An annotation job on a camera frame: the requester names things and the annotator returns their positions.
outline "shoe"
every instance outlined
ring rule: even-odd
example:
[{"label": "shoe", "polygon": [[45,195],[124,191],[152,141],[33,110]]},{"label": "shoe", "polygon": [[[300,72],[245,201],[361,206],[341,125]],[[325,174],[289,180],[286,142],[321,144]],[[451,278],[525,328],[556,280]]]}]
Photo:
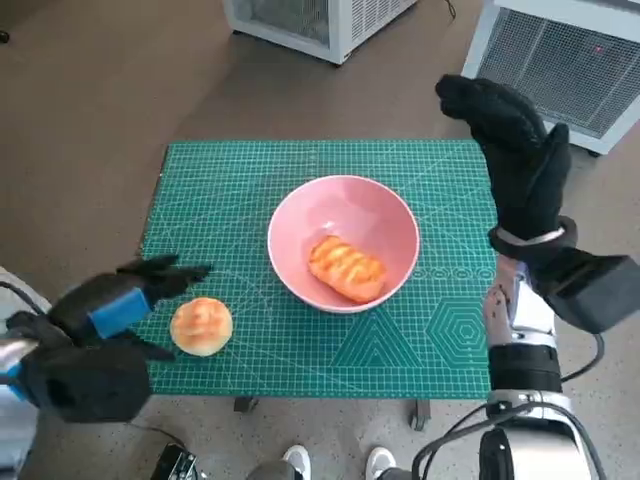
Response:
[{"label": "shoe", "polygon": [[376,480],[390,468],[395,468],[396,459],[386,448],[374,448],[367,460],[366,480]]},{"label": "shoe", "polygon": [[282,459],[291,464],[304,480],[311,480],[311,457],[306,448],[294,445],[285,452]]}]

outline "hexagon pattern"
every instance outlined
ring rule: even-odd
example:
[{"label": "hexagon pattern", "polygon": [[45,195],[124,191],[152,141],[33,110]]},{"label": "hexagon pattern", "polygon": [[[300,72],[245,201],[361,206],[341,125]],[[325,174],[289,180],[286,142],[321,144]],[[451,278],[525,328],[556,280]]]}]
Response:
[{"label": "hexagon pattern", "polygon": [[442,298],[426,333],[452,367],[487,362],[482,305],[477,298]]}]

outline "cable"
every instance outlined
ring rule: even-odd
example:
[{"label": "cable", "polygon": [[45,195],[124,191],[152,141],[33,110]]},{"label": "cable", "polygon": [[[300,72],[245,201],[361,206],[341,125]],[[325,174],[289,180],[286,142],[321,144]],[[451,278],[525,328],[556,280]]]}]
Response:
[{"label": "cable", "polygon": [[160,427],[148,427],[148,426],[145,426],[145,425],[137,425],[137,424],[131,423],[131,422],[127,422],[127,423],[125,423],[125,425],[130,425],[130,426],[138,428],[140,430],[148,430],[150,432],[161,433],[164,436],[166,436],[167,438],[170,438],[171,440],[176,442],[176,444],[178,444],[184,450],[188,450],[186,443],[184,443],[179,437],[175,436],[173,433],[170,433],[170,432],[167,432],[166,430],[163,430]]},{"label": "cable", "polygon": [[593,360],[587,363],[584,367],[562,377],[562,383],[569,382],[584,375],[585,373],[593,370],[593,368],[600,363],[600,360],[604,357],[604,338],[602,338],[602,335],[599,333],[594,333],[593,338],[596,341],[596,356],[593,357]]},{"label": "cable", "polygon": [[456,7],[453,6],[453,3],[451,2],[451,0],[444,0],[447,3],[447,6],[449,7],[449,14],[451,15],[451,20],[455,20],[456,17],[458,16],[458,12],[456,12]]},{"label": "cable", "polygon": [[33,313],[35,313],[37,315],[44,315],[44,310],[42,310],[36,304],[36,302],[34,302],[33,299],[24,290],[22,290],[20,287],[16,287],[12,283],[5,282],[5,281],[2,281],[2,280],[0,280],[0,287],[6,288],[7,290],[11,290],[13,293],[15,293],[16,296],[18,296],[20,298],[20,300],[22,300],[24,303],[29,305],[29,308],[31,308],[31,310],[33,310]]},{"label": "cable", "polygon": [[[488,405],[489,405],[488,403],[483,403],[479,407],[476,407],[473,410],[471,410],[464,417],[462,417],[460,420],[458,420],[453,425],[453,427],[451,427],[449,430],[447,430],[447,433],[445,433],[444,436],[446,437],[450,433],[453,433],[455,430],[458,429],[458,427],[460,425],[465,423],[467,420],[469,420],[474,415],[478,414],[480,411],[484,410]],[[424,471],[422,472],[422,480],[427,480],[427,475],[429,474],[429,469],[431,468],[431,464],[433,463],[433,460],[436,458],[436,453],[438,453],[438,449],[437,448],[433,452],[431,452],[431,455],[429,456],[429,460],[427,460],[427,464],[425,465]]]},{"label": "cable", "polygon": [[412,480],[420,480],[420,464],[422,463],[422,461],[427,455],[439,449],[443,445],[446,445],[449,442],[453,442],[454,440],[458,440],[460,438],[466,437],[467,435],[471,435],[472,433],[476,433],[481,430],[484,430],[485,428],[493,427],[500,423],[506,422],[507,420],[514,418],[520,413],[530,411],[534,408],[549,408],[558,413],[561,413],[566,418],[568,418],[571,421],[571,423],[573,423],[573,426],[576,428],[576,430],[580,434],[580,437],[582,437],[582,441],[584,442],[587,448],[587,451],[589,452],[589,456],[591,457],[591,462],[593,463],[593,467],[595,468],[596,473],[598,474],[598,478],[600,480],[606,480],[607,475],[604,471],[604,467],[602,466],[602,461],[600,460],[600,456],[598,455],[596,446],[591,440],[591,437],[589,437],[589,434],[587,433],[587,429],[585,428],[585,426],[582,424],[582,422],[580,422],[578,417],[576,417],[573,413],[571,413],[566,408],[563,408],[559,405],[555,405],[553,403],[548,403],[548,402],[524,403],[510,410],[507,410],[503,413],[500,413],[494,417],[491,417],[487,420],[475,423],[473,425],[462,428],[455,432],[443,435],[439,439],[434,440],[433,442],[423,447],[414,457],[413,463],[411,464]]}]

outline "air conditioner unit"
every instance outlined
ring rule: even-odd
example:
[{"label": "air conditioner unit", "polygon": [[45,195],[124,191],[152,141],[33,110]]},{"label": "air conditioner unit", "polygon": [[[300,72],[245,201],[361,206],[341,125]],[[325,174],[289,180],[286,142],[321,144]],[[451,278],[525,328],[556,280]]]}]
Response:
[{"label": "air conditioner unit", "polygon": [[462,71],[529,97],[548,129],[608,153],[640,118],[640,5],[485,0]]},{"label": "air conditioner unit", "polygon": [[224,0],[234,32],[341,65],[418,0]]}]

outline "green cutting mat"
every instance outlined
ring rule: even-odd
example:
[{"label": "green cutting mat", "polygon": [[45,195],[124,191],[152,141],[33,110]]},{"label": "green cutting mat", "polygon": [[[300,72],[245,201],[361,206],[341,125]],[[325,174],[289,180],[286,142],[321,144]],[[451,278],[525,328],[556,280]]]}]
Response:
[{"label": "green cutting mat", "polygon": [[[355,174],[398,192],[420,224],[407,284],[380,308],[332,315],[295,298],[267,255],[272,212],[313,178]],[[482,301],[495,271],[482,153],[471,141],[185,142],[169,147],[143,253],[180,254],[214,272],[162,302],[138,332],[177,353],[153,364],[157,393],[477,398],[488,391]],[[213,357],[171,343],[174,310],[222,299],[234,334]]]}]

